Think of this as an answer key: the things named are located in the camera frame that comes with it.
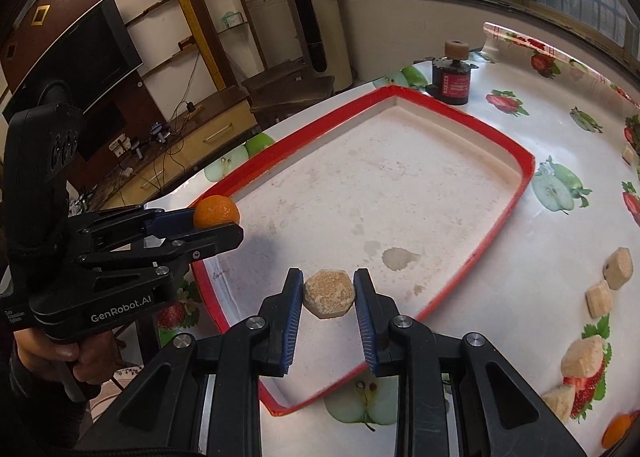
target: red and white tray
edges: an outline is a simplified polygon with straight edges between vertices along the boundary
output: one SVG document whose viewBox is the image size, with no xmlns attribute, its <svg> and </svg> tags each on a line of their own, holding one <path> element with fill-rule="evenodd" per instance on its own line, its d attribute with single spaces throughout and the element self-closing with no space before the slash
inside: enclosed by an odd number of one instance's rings
<svg viewBox="0 0 640 457">
<path fill-rule="evenodd" d="M 287 270 L 369 269 L 401 313 L 425 318 L 504 224 L 533 156 L 431 97 L 387 86 L 292 133 L 200 198 L 231 196 L 238 249 L 193 264 L 222 332 L 280 292 Z M 320 320 L 303 307 L 289 374 L 263 378 L 273 415 L 302 408 L 364 368 L 354 308 Z"/>
</svg>

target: screw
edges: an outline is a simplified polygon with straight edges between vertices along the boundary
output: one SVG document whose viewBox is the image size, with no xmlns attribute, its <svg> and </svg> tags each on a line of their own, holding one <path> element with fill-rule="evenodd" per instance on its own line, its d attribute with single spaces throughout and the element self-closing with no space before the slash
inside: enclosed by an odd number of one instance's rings
<svg viewBox="0 0 640 457">
<path fill-rule="evenodd" d="M 399 314 L 394 318 L 394 325 L 401 329 L 406 329 L 407 327 L 411 327 L 414 324 L 414 320 L 412 318 L 405 316 L 404 314 Z"/>
<path fill-rule="evenodd" d="M 191 345 L 191 336 L 188 334 L 178 334 L 178 336 L 174 338 L 174 347 L 177 349 L 183 349 L 189 345 Z"/>
<path fill-rule="evenodd" d="M 466 342 L 473 347 L 482 347 L 486 339 L 480 333 L 470 332 L 466 335 Z"/>
<path fill-rule="evenodd" d="M 262 329 L 265 323 L 261 316 L 252 316 L 246 321 L 246 326 L 251 330 Z"/>
</svg>

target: bottle cap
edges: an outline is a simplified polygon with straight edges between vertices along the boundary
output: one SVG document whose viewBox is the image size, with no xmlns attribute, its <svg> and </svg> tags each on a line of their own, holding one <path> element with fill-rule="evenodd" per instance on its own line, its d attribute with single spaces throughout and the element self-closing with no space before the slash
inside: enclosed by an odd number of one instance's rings
<svg viewBox="0 0 640 457">
<path fill-rule="evenodd" d="M 447 40 L 444 43 L 444 56 L 451 60 L 468 60 L 469 44 L 459 40 Z"/>
</svg>

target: tv screen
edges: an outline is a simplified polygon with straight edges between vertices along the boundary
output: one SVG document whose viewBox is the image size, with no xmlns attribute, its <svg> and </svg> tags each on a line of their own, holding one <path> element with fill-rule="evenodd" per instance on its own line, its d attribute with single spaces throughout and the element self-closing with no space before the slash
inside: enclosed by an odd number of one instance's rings
<svg viewBox="0 0 640 457">
<path fill-rule="evenodd" d="M 87 111 L 141 64 L 115 0 L 101 0 L 49 46 L 2 114 L 8 123 L 15 113 L 37 107 L 47 87 L 60 80 L 71 92 L 69 103 Z"/>
</svg>

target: drawer handle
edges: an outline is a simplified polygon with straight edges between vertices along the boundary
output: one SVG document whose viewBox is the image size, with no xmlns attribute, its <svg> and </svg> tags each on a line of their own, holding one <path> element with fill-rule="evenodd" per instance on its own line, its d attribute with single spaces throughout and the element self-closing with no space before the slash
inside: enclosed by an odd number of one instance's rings
<svg viewBox="0 0 640 457">
<path fill-rule="evenodd" d="M 224 129 L 220 129 L 218 132 L 214 132 L 213 134 L 211 134 L 208 138 L 205 138 L 202 142 L 203 143 L 209 143 L 209 140 L 212 140 L 213 138 L 215 138 L 217 135 L 222 134 L 223 132 L 225 132 L 225 130 L 227 129 L 233 129 L 234 128 L 234 124 L 233 123 L 229 123 Z"/>
<path fill-rule="evenodd" d="M 150 180 L 148 180 L 147 182 L 145 182 L 141 187 L 140 190 L 144 190 L 147 186 L 149 186 L 151 183 L 151 181 L 153 181 L 154 179 L 158 179 L 158 184 L 160 184 L 160 179 L 159 177 L 162 176 L 162 172 L 164 172 L 164 168 L 162 170 L 160 170 L 160 172 L 158 172 L 157 174 L 155 174 Z"/>
</svg>

